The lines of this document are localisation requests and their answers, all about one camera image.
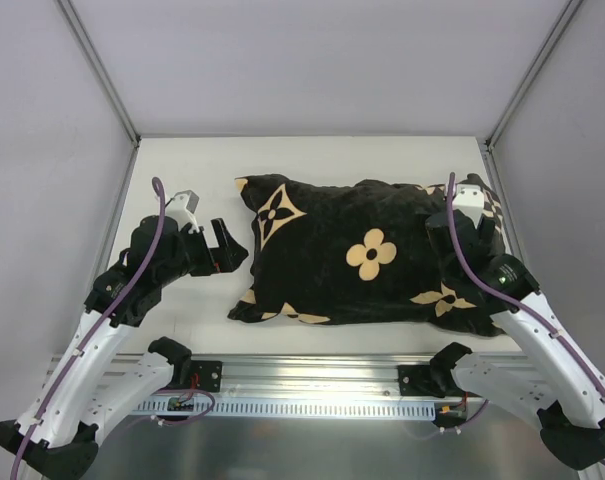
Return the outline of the black beige patterned pillowcase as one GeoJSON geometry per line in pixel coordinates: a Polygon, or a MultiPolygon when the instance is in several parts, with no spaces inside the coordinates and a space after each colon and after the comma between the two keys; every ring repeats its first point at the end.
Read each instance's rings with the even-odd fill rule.
{"type": "Polygon", "coordinates": [[[236,185],[254,215],[253,281],[229,319],[419,322],[502,335],[478,295],[440,273],[426,221],[445,211],[444,185],[314,186],[280,174],[240,177],[236,185]]]}

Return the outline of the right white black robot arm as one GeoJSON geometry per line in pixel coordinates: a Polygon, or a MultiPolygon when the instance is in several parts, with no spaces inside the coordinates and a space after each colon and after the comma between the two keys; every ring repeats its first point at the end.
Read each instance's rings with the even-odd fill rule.
{"type": "Polygon", "coordinates": [[[452,343],[431,360],[430,382],[440,394],[476,394],[526,422],[564,465],[584,470],[605,463],[605,375],[577,346],[539,283],[516,257],[489,251],[490,228],[461,211],[426,222],[447,285],[477,296],[490,319],[527,356],[540,386],[452,343]]]}

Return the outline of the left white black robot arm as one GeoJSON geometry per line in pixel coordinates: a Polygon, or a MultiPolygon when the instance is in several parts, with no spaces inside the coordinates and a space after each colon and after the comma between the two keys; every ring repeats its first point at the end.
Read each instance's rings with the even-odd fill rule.
{"type": "Polygon", "coordinates": [[[14,454],[14,471],[26,463],[47,479],[79,479],[106,437],[138,404],[162,389],[188,386],[191,350],[161,337],[118,384],[97,390],[165,287],[184,276],[233,272],[247,258],[223,220],[213,220],[212,226],[214,248],[201,228],[169,216],[148,216],[133,230],[117,262],[95,279],[74,338],[31,407],[0,422],[0,446],[14,454]]]}

